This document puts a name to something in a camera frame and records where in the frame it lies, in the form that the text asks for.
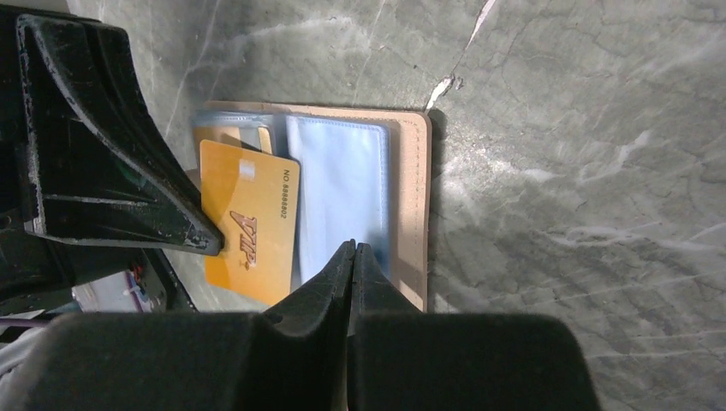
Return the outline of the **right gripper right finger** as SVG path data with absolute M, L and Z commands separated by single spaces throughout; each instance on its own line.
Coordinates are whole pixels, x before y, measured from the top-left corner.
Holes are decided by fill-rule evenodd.
M 360 244 L 352 269 L 352 410 L 598 410 L 574 334 L 550 316 L 423 313 Z

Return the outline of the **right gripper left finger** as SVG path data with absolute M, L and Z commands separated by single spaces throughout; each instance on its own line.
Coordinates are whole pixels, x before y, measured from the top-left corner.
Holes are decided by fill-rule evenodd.
M 16 373 L 19 410 L 343 410 L 355 244 L 262 313 L 81 313 Z

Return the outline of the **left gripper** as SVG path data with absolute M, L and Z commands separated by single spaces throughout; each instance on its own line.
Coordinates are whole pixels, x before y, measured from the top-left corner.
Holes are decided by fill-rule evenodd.
M 51 307 L 150 249 L 223 244 L 150 116 L 127 33 L 2 6 L 2 313 Z

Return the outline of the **gold VIP card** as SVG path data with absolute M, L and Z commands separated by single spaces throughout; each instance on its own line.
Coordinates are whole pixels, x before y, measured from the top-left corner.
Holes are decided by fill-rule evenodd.
M 294 160 L 201 142 L 202 206 L 224 236 L 205 257 L 209 284 L 267 305 L 289 295 L 300 178 Z

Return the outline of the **beige card holder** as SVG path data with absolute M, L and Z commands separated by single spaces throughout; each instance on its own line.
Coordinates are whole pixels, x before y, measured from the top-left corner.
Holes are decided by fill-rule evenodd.
M 310 280 L 347 240 L 369 244 L 384 275 L 427 309 L 431 121 L 416 111 L 210 101 L 208 110 L 271 114 L 301 167 L 295 279 Z

